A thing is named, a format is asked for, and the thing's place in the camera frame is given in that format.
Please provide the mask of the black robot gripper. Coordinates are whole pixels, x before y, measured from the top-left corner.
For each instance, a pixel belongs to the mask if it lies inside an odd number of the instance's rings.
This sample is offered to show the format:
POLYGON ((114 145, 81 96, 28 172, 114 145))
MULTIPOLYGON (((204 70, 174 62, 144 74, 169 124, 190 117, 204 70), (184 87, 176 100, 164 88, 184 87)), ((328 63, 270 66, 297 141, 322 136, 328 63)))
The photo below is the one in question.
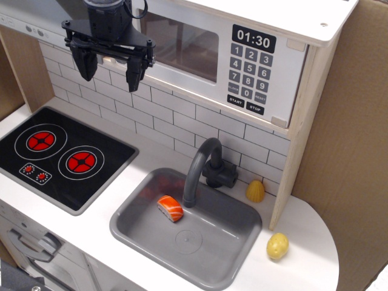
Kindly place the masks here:
POLYGON ((145 17, 148 3, 136 14, 131 1, 84 1, 87 19, 65 20, 65 45, 70 48, 73 60, 81 74, 90 81, 97 70, 96 55, 110 56, 127 61, 126 81, 129 92, 138 89, 147 67, 155 63, 152 39, 137 31, 134 19, 145 17))

